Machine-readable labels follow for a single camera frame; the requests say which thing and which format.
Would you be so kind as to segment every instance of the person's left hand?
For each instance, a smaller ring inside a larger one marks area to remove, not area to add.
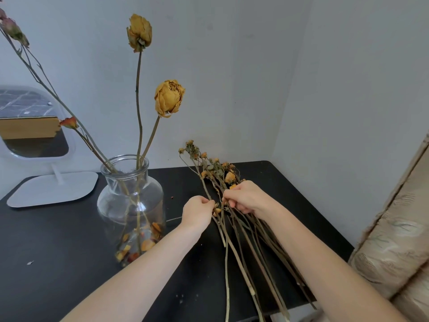
[[[214,207],[214,200],[209,201],[201,195],[194,196],[183,207],[182,222],[180,224],[202,233],[210,224]]]

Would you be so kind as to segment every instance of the vase rim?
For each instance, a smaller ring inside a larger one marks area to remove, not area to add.
[[[123,160],[135,160],[136,161],[137,155],[136,154],[124,154],[124,155],[119,155],[119,156],[109,158],[109,161],[112,163],[113,166],[115,166],[116,163],[123,161]],[[140,167],[139,169],[132,170],[131,172],[112,173],[112,172],[109,172],[107,170],[107,168],[104,166],[104,164],[101,165],[100,171],[103,174],[103,176],[105,176],[105,177],[121,179],[121,178],[136,177],[137,175],[147,171],[148,167],[149,167],[149,160],[147,157],[145,157],[142,167]]]

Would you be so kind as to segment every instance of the black table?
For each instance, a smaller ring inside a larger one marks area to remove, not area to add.
[[[353,249],[350,243],[270,162],[236,166],[242,178],[260,185],[344,260],[348,259]],[[167,219],[179,217],[191,196],[205,195],[201,181],[187,167],[151,169],[149,175],[164,188]],[[89,195],[68,203],[12,209],[6,200],[14,190],[0,201],[0,321],[57,322],[120,270],[97,213],[97,198],[105,185],[100,176]],[[170,222],[167,229],[172,230],[179,222]],[[263,312],[275,313],[278,309],[266,282],[247,244],[241,242]],[[281,262],[269,250],[265,252],[286,306],[290,309],[307,303]],[[229,320],[255,319],[253,301],[233,255],[229,256],[228,274]],[[224,278],[224,248],[212,223],[181,262],[144,321],[224,320]]]

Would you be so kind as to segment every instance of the glass vase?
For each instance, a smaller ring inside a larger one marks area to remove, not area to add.
[[[107,186],[98,197],[97,209],[115,257],[125,267],[164,236],[164,193],[161,185],[147,175],[147,158],[139,169],[136,155],[121,155],[109,161],[114,172],[101,166]]]

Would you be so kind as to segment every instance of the bunch of dried flowers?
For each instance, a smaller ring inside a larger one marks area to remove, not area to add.
[[[193,168],[190,167],[186,161],[182,158],[182,155],[187,153],[190,160],[193,163]],[[255,308],[258,312],[259,321],[265,321],[264,316],[260,308],[258,293],[255,288],[255,284],[247,269],[246,261],[243,256],[243,250],[240,243],[240,235],[243,235],[249,245],[254,259],[256,260],[262,275],[264,276],[268,287],[278,305],[280,312],[286,319],[289,319],[289,313],[286,305],[284,304],[283,298],[276,287],[275,280],[266,263],[265,255],[261,249],[261,243],[265,243],[282,261],[283,265],[292,274],[297,281],[297,284],[301,288],[304,296],[307,300],[312,303],[308,294],[308,288],[305,288],[305,283],[299,271],[290,260],[287,253],[283,250],[279,241],[275,237],[271,228],[264,222],[258,219],[254,214],[243,214],[236,208],[226,202],[222,202],[222,195],[226,189],[233,189],[238,184],[242,183],[244,179],[241,178],[240,172],[234,164],[224,162],[220,163],[219,158],[207,158],[207,153],[200,151],[200,149],[194,144],[193,140],[186,142],[184,148],[179,149],[179,156],[181,160],[188,166],[198,177],[201,179],[203,188],[207,194],[207,197],[211,200],[212,197],[207,190],[205,180],[208,180],[213,188],[216,190],[219,202],[216,204],[216,208],[213,210],[212,220],[216,223],[219,234],[222,238],[223,246],[226,248],[225,251],[225,283],[227,290],[227,313],[225,321],[228,321],[229,316],[229,283],[228,283],[228,247],[233,251],[234,257],[239,265],[240,271],[243,278],[249,288],[250,295],[252,296]],[[227,232],[227,223],[232,226],[233,235],[229,235]],[[236,237],[239,244],[239,252],[231,242],[231,237]]]
[[[54,87],[49,81],[45,71],[38,61],[38,59],[33,55],[29,48],[29,41],[25,34],[21,31],[20,27],[16,24],[16,22],[9,18],[5,11],[0,8],[0,32],[5,37],[5,39],[9,42],[12,49],[18,55],[19,59],[23,62],[26,68],[29,70],[35,81],[40,84],[46,91],[54,97],[58,103],[62,105],[65,110],[70,113],[71,117],[66,118],[59,122],[59,124],[68,129],[72,129],[76,131],[79,137],[85,142],[88,148],[94,153],[94,155],[103,163],[106,169],[111,173],[118,173],[109,159],[104,155],[104,153],[98,148],[94,139],[89,134],[88,130],[85,128],[83,123],[72,113],[70,108],[61,100],[55,91]],[[131,48],[134,50],[134,53],[139,54],[138,64],[137,64],[137,77],[136,77],[136,105],[137,105],[137,119],[139,123],[139,144],[137,147],[137,160],[136,160],[136,169],[142,167],[144,158],[149,150],[149,147],[154,138],[155,132],[158,127],[158,123],[161,117],[168,118],[172,113],[176,113],[179,110],[179,107],[182,103],[183,96],[185,94],[185,88],[183,88],[176,80],[166,80],[159,84],[155,91],[155,110],[158,113],[155,125],[152,129],[152,133],[149,137],[147,145],[143,152],[142,150],[142,137],[143,137],[143,127],[142,120],[140,114],[140,104],[139,104],[139,78],[140,78],[140,67],[142,62],[142,53],[143,51],[152,44],[152,26],[149,21],[147,21],[144,17],[133,14],[130,18],[130,26],[126,28],[128,42]],[[126,185],[121,183],[121,188],[124,193],[128,196],[130,204],[136,205],[139,203],[139,195],[137,198],[133,194],[136,192],[129,192]],[[145,216],[144,211],[137,211],[137,228],[140,229],[140,214]],[[128,211],[124,213],[125,222],[127,222]],[[118,252],[116,253],[117,259],[122,262],[125,258],[129,258],[127,246],[124,245],[126,235],[121,235],[121,239],[118,240]],[[154,242],[152,243],[142,243],[140,244],[140,233],[137,232],[137,248],[139,252],[137,255],[141,255],[142,252],[150,249]]]

